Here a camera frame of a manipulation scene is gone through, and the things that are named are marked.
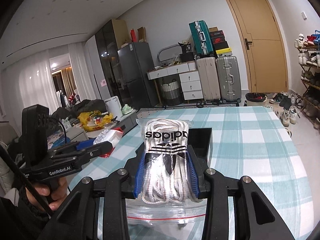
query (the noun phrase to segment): laundry basket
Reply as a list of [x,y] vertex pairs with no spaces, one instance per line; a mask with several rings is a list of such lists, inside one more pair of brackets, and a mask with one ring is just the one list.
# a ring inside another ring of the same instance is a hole
[[168,106],[177,106],[183,102],[180,84],[175,79],[169,84],[162,84],[161,88]]
[[247,106],[266,106],[268,104],[268,97],[263,93],[247,93],[245,98]]

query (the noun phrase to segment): human hand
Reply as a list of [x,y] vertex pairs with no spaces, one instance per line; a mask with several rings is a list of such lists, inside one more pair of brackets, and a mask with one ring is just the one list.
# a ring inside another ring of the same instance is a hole
[[[58,209],[58,207],[61,205],[61,203],[67,197],[68,183],[67,183],[66,177],[59,178],[58,184],[59,184],[59,187],[51,193],[51,198],[53,200],[55,200],[49,204],[49,207],[51,208],[52,211],[56,211]],[[33,187],[36,189],[36,191],[41,196],[49,196],[49,194],[50,194],[50,189],[47,185],[35,183],[35,184],[33,184]],[[38,209],[44,211],[42,206],[38,203],[38,201],[29,192],[29,190],[27,188],[26,188],[26,193],[27,193],[27,198],[28,198],[29,202],[32,205],[34,205],[35,207],[37,207]]]

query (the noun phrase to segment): silver suitcase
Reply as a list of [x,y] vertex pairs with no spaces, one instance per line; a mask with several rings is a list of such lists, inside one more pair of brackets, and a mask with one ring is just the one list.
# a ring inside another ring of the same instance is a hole
[[206,57],[197,59],[197,67],[204,100],[220,99],[216,58]]
[[226,56],[217,59],[217,71],[222,102],[241,102],[241,83],[237,57]]

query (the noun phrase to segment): black sleeve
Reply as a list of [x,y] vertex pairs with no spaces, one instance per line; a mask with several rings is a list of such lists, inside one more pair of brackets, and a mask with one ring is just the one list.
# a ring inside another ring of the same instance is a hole
[[35,240],[49,220],[45,212],[39,211],[27,199],[24,187],[19,191],[18,207],[9,199],[0,198],[0,235],[4,239]]

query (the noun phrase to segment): bolt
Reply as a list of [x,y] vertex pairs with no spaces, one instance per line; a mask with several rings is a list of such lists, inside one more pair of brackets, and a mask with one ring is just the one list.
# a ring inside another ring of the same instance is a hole
[[84,178],[81,179],[81,182],[82,182],[83,184],[88,184],[90,181],[91,181],[91,178],[90,178],[90,177],[84,177]]
[[245,183],[250,183],[250,182],[251,182],[251,178],[248,177],[248,176],[244,176],[244,177],[242,178],[242,180],[243,180]]
[[124,168],[121,168],[121,169],[119,169],[117,172],[118,172],[119,175],[124,175],[124,174],[127,173],[127,170],[124,169]]
[[213,168],[208,168],[208,169],[206,169],[206,172],[207,172],[208,174],[210,174],[210,175],[213,175],[213,174],[216,173],[216,170],[213,169]]

